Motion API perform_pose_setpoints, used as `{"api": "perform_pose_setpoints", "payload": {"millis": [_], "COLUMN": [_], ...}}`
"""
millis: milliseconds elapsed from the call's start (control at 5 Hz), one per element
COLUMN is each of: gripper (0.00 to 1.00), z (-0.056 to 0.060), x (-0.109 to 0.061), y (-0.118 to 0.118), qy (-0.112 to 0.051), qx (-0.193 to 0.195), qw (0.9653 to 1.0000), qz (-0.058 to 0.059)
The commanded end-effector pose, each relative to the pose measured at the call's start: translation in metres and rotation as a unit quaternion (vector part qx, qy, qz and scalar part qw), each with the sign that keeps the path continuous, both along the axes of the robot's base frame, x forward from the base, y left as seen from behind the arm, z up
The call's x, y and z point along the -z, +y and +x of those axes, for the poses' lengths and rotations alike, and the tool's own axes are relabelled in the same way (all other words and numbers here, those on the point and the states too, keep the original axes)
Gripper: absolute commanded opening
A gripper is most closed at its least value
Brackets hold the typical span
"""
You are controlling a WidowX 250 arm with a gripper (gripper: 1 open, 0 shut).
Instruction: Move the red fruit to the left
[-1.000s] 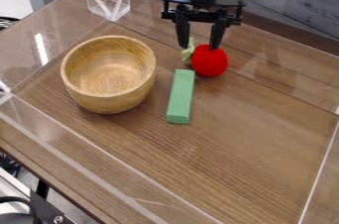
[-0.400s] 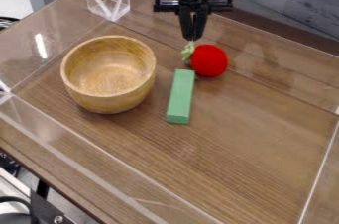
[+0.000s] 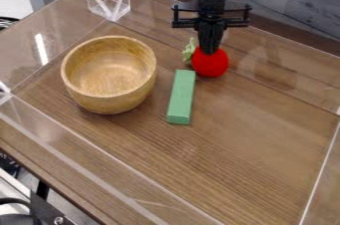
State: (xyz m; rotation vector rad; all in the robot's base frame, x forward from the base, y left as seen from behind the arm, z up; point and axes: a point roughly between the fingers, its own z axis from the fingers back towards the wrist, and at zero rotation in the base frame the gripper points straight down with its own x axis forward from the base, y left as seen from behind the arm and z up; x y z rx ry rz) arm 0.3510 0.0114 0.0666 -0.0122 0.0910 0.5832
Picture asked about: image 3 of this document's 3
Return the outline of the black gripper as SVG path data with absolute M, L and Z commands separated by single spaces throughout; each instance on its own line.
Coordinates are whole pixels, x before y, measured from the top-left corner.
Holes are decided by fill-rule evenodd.
M 204 11 L 196 1 L 181 2 L 171 6 L 173 28 L 197 30 L 199 46 L 208 55 L 219 49 L 224 28 L 247 27 L 249 24 L 249 4 L 229 2 L 220 12 Z M 179 13 L 195 13 L 193 18 L 183 18 Z

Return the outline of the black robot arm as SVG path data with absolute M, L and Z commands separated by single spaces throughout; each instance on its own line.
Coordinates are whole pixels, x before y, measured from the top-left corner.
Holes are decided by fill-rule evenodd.
M 249 24 L 249 4 L 225 0 L 192 0 L 171 6 L 173 28 L 193 28 L 197 32 L 199 47 L 212 55 L 228 28 L 247 27 Z

